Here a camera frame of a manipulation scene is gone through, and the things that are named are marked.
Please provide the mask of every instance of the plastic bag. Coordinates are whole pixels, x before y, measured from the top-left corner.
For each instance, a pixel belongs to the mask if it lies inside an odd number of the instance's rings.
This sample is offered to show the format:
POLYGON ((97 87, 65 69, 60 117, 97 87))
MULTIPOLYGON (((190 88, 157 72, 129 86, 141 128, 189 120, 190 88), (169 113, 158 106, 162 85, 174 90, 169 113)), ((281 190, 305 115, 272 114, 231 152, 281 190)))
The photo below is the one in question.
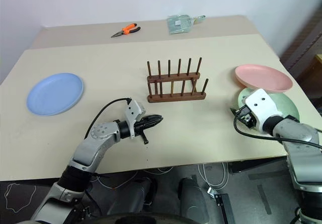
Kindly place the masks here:
POLYGON ((172 15, 167 18, 167 24, 170 34, 180 34, 190 32, 194 24, 201 23, 206 16, 191 18, 189 15, 172 15))

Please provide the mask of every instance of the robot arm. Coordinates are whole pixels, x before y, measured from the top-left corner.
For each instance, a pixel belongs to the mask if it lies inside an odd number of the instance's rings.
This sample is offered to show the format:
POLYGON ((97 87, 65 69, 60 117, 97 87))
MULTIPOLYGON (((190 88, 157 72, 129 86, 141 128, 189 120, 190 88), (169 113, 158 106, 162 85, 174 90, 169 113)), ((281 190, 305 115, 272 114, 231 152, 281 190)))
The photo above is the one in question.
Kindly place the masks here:
POLYGON ((107 149, 121 138, 142 135, 144 129, 162 121, 159 115, 143 117, 145 109, 140 103, 131 100, 126 108, 126 120, 99 124, 93 127, 89 136, 76 148, 68 166, 58 182, 54 183, 31 220, 46 223, 73 223, 79 216, 74 207, 85 193, 92 174, 96 171, 107 149))
MULTIPOLYGON (((235 118, 249 128, 277 138, 303 140, 319 144, 318 132, 293 117, 282 117, 269 95, 259 89, 245 100, 246 106, 235 112, 235 118)), ((322 220, 322 153, 314 146, 281 141, 288 153, 287 163, 293 186, 301 192, 302 223, 321 223, 322 220)))

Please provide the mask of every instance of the white cable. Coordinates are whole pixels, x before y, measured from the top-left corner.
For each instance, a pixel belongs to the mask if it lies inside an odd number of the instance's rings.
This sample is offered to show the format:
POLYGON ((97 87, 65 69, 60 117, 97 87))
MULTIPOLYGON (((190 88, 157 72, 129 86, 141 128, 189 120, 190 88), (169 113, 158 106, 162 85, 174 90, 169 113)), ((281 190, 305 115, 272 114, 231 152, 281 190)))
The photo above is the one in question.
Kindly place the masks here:
POLYGON ((225 180, 225 177, 226 177, 226 170, 225 170, 225 165, 223 163, 222 164, 222 169, 223 169, 223 177, 222 177, 222 180, 219 184, 210 184, 208 179, 207 179, 207 176, 206 176, 206 170, 205 170, 205 165, 203 164, 202 167, 203 167, 203 173, 205 175, 205 179, 206 179, 206 182, 209 184, 209 185, 212 185, 212 186, 220 186, 223 184, 224 180, 225 180))
POLYGON ((21 207, 21 208, 20 208, 20 209, 18 209, 18 210, 15 210, 15 209, 13 209, 13 208, 8 208, 8 199, 7 199, 7 196, 9 195, 9 193, 10 193, 11 188, 12 188, 12 186, 13 186, 13 185, 20 185, 20 184, 12 183, 12 184, 9 184, 9 185, 7 186, 7 190, 6 190, 6 192, 5 192, 6 209, 7 209, 7 210, 12 210, 14 213, 18 213, 18 212, 19 212, 19 211, 21 211, 23 208, 25 208, 25 207, 27 207, 28 205, 30 205, 31 200, 32 200, 32 197, 34 196, 34 194, 35 194, 35 192, 36 192, 36 190, 37 190, 37 187, 35 186, 35 190, 34 190, 34 192, 32 192, 32 194, 31 194, 31 196, 30 196, 30 200, 29 200, 28 204, 27 204, 27 205, 24 205, 23 207, 21 207))
POLYGON ((162 170, 160 170, 160 169, 157 169, 157 170, 159 170, 161 173, 154 173, 154 172, 151 172, 151 171, 149 171, 149 170, 143 170, 144 172, 147 172, 147 173, 149 173, 149 174, 152 174, 152 175, 164 175, 164 174, 166 174, 166 173, 168 173, 168 172, 170 172, 171 170, 173 169, 173 167, 171 167, 169 170, 167 170, 167 171, 162 171, 162 170))
POLYGON ((116 187, 110 187, 110 186, 107 186, 107 185, 103 184, 103 182, 100 180, 100 178, 101 178, 101 177, 98 177, 98 178, 97 178, 97 180, 98 180, 98 182, 99 182, 102 186, 104 186, 105 188, 108 188, 108 189, 117 189, 117 188, 121 187, 122 185, 125 185, 125 184, 126 184, 127 182, 129 182, 130 180, 132 180, 132 179, 137 175, 137 173, 138 173, 138 171, 136 171, 136 172, 135 172, 135 174, 134 174, 130 179, 128 179, 127 181, 123 182, 122 184, 120 184, 120 185, 118 185, 118 186, 116 186, 116 187))
POLYGON ((170 167, 170 169, 163 171, 161 168, 158 168, 157 170, 159 170, 161 173, 167 173, 169 171, 171 171, 173 169, 173 167, 170 167))
POLYGON ((219 186, 219 185, 222 185, 222 183, 224 182, 225 180, 225 177, 226 177, 226 169, 225 169, 225 166, 223 163, 222 164, 222 168, 223 168, 223 177, 222 177, 222 181, 219 183, 219 184, 211 184, 209 183, 208 179, 207 179, 207 176, 206 176, 206 172, 205 172, 205 165, 203 164, 203 173, 205 175, 205 177, 203 177, 203 174, 201 173, 200 169, 199 169, 199 165, 197 165, 198 167, 198 171, 199 171, 199 174, 201 176, 201 178, 210 186, 210 187, 213 187, 213 186, 219 186))
POLYGON ((205 172, 205 165, 204 164, 202 165, 203 166, 203 172, 204 172, 205 177, 202 175, 202 173, 200 171, 200 168, 199 168, 199 165, 197 165, 198 171, 199 171, 199 174, 200 174, 201 178, 208 184, 209 187, 213 187, 213 189, 215 189, 215 190, 220 190, 220 189, 224 188, 227 185, 227 183, 228 183, 229 172, 228 172, 228 164, 227 164, 227 179, 226 179, 226 181, 225 181, 225 183, 224 183, 223 186, 221 186, 220 188, 216 188, 217 186, 220 186, 220 185, 223 184, 223 182, 225 180, 225 177, 226 177, 226 169, 225 169, 225 166, 224 166, 223 163, 221 163, 221 164, 222 164, 222 168, 223 168, 223 177, 222 177, 222 181, 219 184, 211 184, 211 183, 209 183, 209 181, 207 179, 206 172, 205 172))
POLYGON ((221 189, 223 189, 227 185, 228 179, 229 179, 229 172, 228 172, 228 163, 227 163, 227 180, 226 180, 226 182, 225 182, 225 184, 223 186, 221 186, 220 188, 215 189, 215 190, 221 190, 221 189))
POLYGON ((90 182, 95 182, 95 181, 98 181, 99 180, 99 177, 97 176, 95 180, 90 180, 90 182))

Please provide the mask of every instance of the plate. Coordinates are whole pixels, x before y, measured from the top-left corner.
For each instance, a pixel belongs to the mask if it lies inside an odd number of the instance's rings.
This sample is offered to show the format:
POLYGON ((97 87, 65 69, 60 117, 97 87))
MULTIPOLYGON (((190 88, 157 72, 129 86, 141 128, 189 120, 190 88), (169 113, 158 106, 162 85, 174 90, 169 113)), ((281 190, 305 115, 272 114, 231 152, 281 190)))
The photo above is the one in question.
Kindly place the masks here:
POLYGON ((32 88, 27 97, 27 107, 36 115, 56 115, 74 106, 82 97, 83 90, 83 82, 75 74, 54 74, 32 88))
MULTIPOLYGON (((242 100, 249 96, 253 91, 253 89, 245 88, 240 92, 237 100, 239 108, 245 105, 242 100)), ((279 110, 283 114, 283 117, 291 115, 293 117, 296 117, 297 120, 300 120, 298 110, 292 100, 288 98, 288 96, 286 96, 284 93, 269 93, 268 95, 275 102, 277 110, 279 110)))
POLYGON ((286 74, 268 66, 244 64, 235 69, 237 79, 252 89, 262 88, 267 92, 286 92, 293 82, 286 74))

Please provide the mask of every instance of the pink plate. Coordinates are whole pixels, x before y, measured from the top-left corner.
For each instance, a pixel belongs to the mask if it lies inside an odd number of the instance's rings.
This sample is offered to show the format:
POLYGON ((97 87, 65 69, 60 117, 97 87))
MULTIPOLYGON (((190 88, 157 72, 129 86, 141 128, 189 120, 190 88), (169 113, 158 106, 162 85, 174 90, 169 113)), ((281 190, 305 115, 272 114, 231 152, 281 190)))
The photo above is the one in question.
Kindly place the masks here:
POLYGON ((244 64, 235 69, 237 79, 253 89, 262 88, 268 92, 286 92, 293 82, 279 70, 257 64, 244 64))

